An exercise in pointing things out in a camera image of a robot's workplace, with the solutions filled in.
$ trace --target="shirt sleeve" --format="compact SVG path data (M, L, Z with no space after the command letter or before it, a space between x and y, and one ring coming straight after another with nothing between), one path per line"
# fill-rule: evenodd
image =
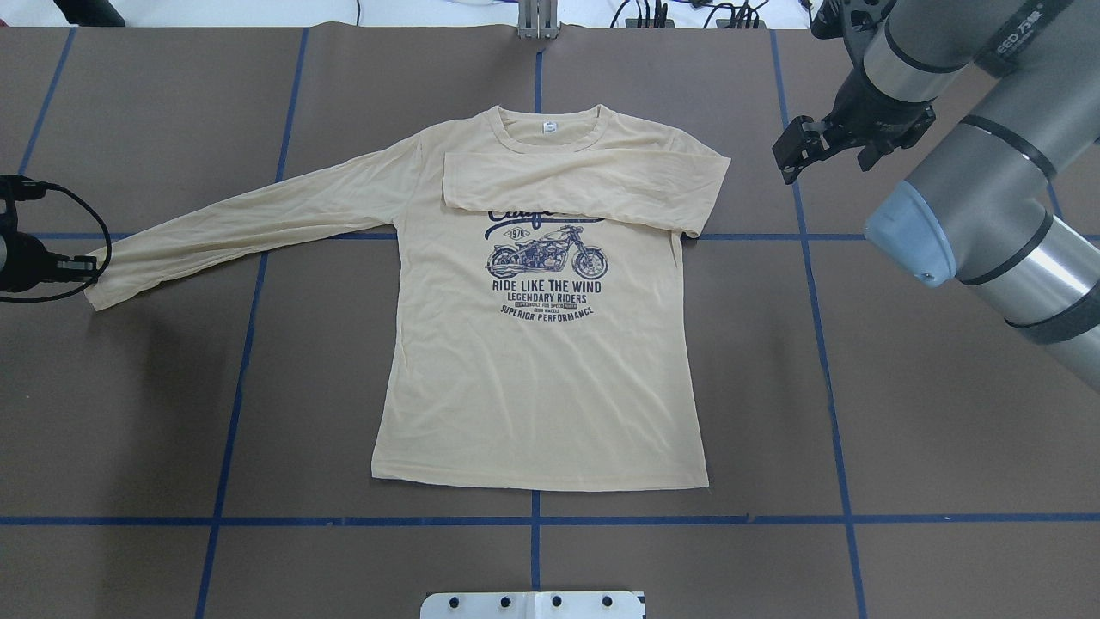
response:
M256 251L393 223L416 189L419 135L207 206L111 246L85 295L103 309L161 281ZM102 259L105 248L92 252Z
M447 153L443 199L465 210L602 217L697 236L728 166L714 151Z
M717 151L707 146L703 142L700 142L691 133L682 129L676 129L672 133L672 140L669 142L669 150L684 154L722 156L717 153Z

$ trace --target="motorcycle graphic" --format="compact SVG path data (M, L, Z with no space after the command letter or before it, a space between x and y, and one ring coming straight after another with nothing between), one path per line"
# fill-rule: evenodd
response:
M576 245L573 269L585 279L598 279L607 272L607 256L598 246L588 246L581 240L584 228L562 225L542 234L541 237L515 245L498 244L485 265L494 277L514 277L519 273L561 270L565 266L569 252Z

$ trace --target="metal mount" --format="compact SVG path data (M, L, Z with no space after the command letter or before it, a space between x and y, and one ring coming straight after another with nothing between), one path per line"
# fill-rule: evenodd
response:
M520 38L558 38L558 0L519 0Z
M432 594L420 619L645 619L640 592Z

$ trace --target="blue grid line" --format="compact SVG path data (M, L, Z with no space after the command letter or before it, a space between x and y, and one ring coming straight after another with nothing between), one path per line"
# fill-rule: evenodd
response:
M542 54L546 48L535 54L535 113L542 113ZM542 493L531 490L531 590L542 590L542 530L539 527L542 516Z
M345 241L392 241L397 239L397 232L345 232L329 237Z
M996 522L1100 522L1100 513L900 513L854 516L857 524L972 524Z
M436 516L436 517L235 517L222 518L222 527L530 527L526 516Z
M69 29L68 36L65 38L65 46L62 48L62 55L57 59L54 77L50 80L50 88L46 89L46 97L42 100L38 118L34 121L34 129L31 131L31 139L26 142L26 151L23 152L23 161L19 164L19 174L26 174L26 166L31 164L31 153L34 152L34 144L38 141L38 132L42 131L42 124L46 121L46 111L50 110L50 102L54 98L54 91L57 90L57 82L62 78L62 70L65 68L65 60L68 59L69 49L73 48L74 38L76 38L76 26Z
M701 241L866 241L864 234L838 234L838 233L787 233L787 232L714 232L700 234Z
M779 40L776 31L769 30L771 38L771 56L776 69L776 88L779 92L779 110L783 126L790 122L787 108L787 95L783 87L783 69L779 57ZM844 510L845 533L848 540L848 560L851 564L851 581L856 593L856 609L860 619L867 619L867 600L864 595L862 570L859 565L859 548L856 544L856 527L851 520L851 498L848 493L848 476L844 465L844 447L840 444L840 424L836 417L836 399L833 394L833 375L828 366L828 352L825 349L825 330L822 327L821 305L817 300L817 281L814 279L813 256L810 253L810 237L806 229L805 210L802 206L802 190L799 181L795 180L792 190L794 194L794 210L799 220L799 233L802 235L802 259L806 269L806 286L810 291L810 307L814 319L814 335L817 340L817 358L825 378L825 391L828 398L829 424L833 430L833 458L836 465L837 483L840 487L840 507Z
M1100 512L869 513L770 516L437 516L437 517L97 517L8 516L0 527L219 527L432 528L432 527L783 527L855 524L997 524L1100 522Z
M1046 195L1050 196L1050 206L1054 207L1054 214L1063 221L1066 220L1062 214L1062 203L1058 202L1058 194L1054 190L1054 185L1050 183L1046 184Z
M531 490L531 590L542 590L542 493Z
M542 113L542 53L535 54L535 113Z
M212 518L163 516L3 516L0 527L210 527Z
M286 154L290 147L290 131L294 128L294 110L298 99L298 87L301 84L301 68L306 59L306 44L309 41L309 29L301 29L301 42L298 45L298 60L294 70L294 84L290 87L290 101L286 110L286 124L283 128L283 144L279 147L278 165L275 170L275 181L283 179L286 169ZM206 600L210 592L210 576L213 573L213 560L218 549L218 534L222 511L226 507L226 490L229 486L229 471L233 462L233 445L237 441L238 423L241 419L241 406L244 401L244 379L248 375L252 357L252 343L255 340L256 309L260 307L260 295L264 287L264 275L267 272L267 252L260 254L260 265L256 267L256 285L252 291L252 307L249 309L249 327L244 334L244 351L241 353L241 368L237 375L237 393L233 396L233 412L229 419L229 432L226 438L226 452L221 461L221 474L218 478L218 495L215 499L213 522L210 524L210 538L207 542L206 561L202 564L202 579L199 584L198 600L195 605L195 619L206 615Z

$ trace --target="long-sleeve shirt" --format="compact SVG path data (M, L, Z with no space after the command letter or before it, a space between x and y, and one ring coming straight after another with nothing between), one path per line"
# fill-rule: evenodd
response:
M375 477L702 487L680 235L700 234L728 163L603 106L495 107L120 240L86 294L103 309L251 252L392 223L397 342Z

